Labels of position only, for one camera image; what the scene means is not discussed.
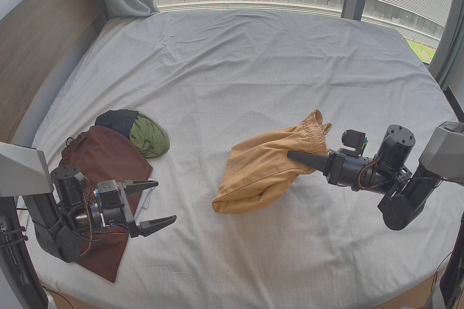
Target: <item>folded tan pants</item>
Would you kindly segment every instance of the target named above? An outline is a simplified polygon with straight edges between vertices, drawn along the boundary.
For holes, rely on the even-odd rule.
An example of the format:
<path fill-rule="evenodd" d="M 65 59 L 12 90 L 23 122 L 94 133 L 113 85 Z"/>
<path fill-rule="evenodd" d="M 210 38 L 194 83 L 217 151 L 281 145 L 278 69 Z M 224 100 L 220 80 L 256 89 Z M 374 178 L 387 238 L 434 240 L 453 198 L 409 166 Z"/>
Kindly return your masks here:
<path fill-rule="evenodd" d="M 327 155 L 325 135 L 332 124 L 322 124 L 314 110 L 298 126 L 265 132 L 232 147 L 224 177 L 212 208 L 217 213 L 247 213 L 280 198 L 299 174 L 315 170 L 287 158 L 287 152 Z"/>

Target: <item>mattress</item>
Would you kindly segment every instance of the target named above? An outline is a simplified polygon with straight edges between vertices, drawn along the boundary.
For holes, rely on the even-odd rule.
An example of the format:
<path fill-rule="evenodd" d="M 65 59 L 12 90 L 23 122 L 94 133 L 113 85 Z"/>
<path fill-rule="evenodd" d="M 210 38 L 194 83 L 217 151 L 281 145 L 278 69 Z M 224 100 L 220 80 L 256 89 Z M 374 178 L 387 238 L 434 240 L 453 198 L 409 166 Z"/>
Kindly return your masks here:
<path fill-rule="evenodd" d="M 313 109 L 366 132 L 372 156 L 389 124 L 415 133 L 406 165 L 455 115 L 426 67 L 391 28 L 266 11 L 188 11 L 110 21 L 63 86 L 34 146 L 57 166 L 66 138 L 109 109 L 135 109 L 169 134 L 149 160 L 159 186 L 137 220 L 177 214 L 130 239 L 116 282 L 27 247 L 52 289 L 100 308 L 368 308 L 432 275 L 452 250 L 464 192 L 444 183 L 407 228 L 391 231 L 381 196 L 299 176 L 267 208 L 214 213 L 230 148 L 297 125 Z"/>

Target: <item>clothing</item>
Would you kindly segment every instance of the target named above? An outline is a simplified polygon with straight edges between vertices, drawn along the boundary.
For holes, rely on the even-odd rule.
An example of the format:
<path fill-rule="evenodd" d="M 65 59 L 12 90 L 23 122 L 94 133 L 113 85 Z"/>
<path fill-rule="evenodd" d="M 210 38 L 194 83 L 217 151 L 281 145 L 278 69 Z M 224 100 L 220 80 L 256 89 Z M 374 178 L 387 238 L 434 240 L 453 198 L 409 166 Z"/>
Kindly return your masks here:
<path fill-rule="evenodd" d="M 288 151 L 327 155 L 325 135 L 332 124 L 322 124 L 314 110 L 297 126 L 266 132 L 232 147 L 224 177 L 212 208 L 217 213 L 247 213 L 280 198 L 299 174 L 315 170 L 287 158 Z"/>
<path fill-rule="evenodd" d="M 140 152 L 124 135 L 103 126 L 90 127 L 88 132 L 82 132 L 73 139 L 61 152 L 60 166 L 75 165 L 85 175 L 90 183 L 88 200 L 95 201 L 93 191 L 98 182 L 115 179 L 147 180 L 152 167 Z M 140 200 L 140 193 L 128 195 L 130 209 L 134 214 Z M 89 252 L 80 257 L 77 263 L 93 271 L 110 282 L 115 281 L 119 263 L 126 248 L 128 235 L 120 228 L 109 228 L 99 242 L 92 243 Z M 100 232 L 93 232 L 92 239 L 98 239 Z M 81 243 L 81 252 L 88 243 Z"/>
<path fill-rule="evenodd" d="M 134 124 L 138 114 L 138 111 L 129 111 L 127 109 L 106 111 L 96 118 L 95 125 L 113 129 L 129 139 L 132 125 Z"/>
<path fill-rule="evenodd" d="M 169 137 L 155 121 L 139 113 L 129 139 L 145 158 L 155 158 L 169 150 Z"/>

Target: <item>cylindrical black motor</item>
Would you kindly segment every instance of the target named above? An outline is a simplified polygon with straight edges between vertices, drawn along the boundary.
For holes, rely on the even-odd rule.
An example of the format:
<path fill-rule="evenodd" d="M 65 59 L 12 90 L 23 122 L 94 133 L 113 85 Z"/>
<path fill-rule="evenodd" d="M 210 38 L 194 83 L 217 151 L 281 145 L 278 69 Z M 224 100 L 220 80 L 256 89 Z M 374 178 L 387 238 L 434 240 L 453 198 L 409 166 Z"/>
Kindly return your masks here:
<path fill-rule="evenodd" d="M 390 125 L 386 129 L 377 155 L 381 157 L 382 165 L 392 170 L 399 170 L 404 166 L 415 143 L 414 134 L 406 127 Z"/>
<path fill-rule="evenodd" d="M 60 166 L 50 173 L 61 203 L 67 206 L 83 202 L 87 187 L 84 175 L 77 166 Z"/>

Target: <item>white bed sheet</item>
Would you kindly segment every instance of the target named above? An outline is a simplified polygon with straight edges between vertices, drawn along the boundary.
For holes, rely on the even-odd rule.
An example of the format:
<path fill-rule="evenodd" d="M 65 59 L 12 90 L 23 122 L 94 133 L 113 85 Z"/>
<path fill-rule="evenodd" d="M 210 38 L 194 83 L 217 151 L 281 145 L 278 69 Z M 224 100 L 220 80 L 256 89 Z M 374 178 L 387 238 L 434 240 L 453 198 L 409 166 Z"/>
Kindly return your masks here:
<path fill-rule="evenodd" d="M 372 156 L 389 124 L 415 133 L 406 165 L 436 125 L 455 120 L 397 31 L 265 11 L 189 11 L 111 21 L 55 100 L 34 145 L 50 169 L 67 137 L 108 109 L 137 109 L 166 129 L 150 160 L 159 181 L 138 220 L 175 224 L 130 239 L 116 282 L 27 247 L 40 279 L 100 308 L 367 308 L 430 276 L 454 244 L 464 192 L 445 183 L 406 229 L 386 228 L 381 196 L 299 176 L 278 201 L 243 215 L 213 212 L 230 148 L 298 124 L 313 109 L 367 133 Z"/>

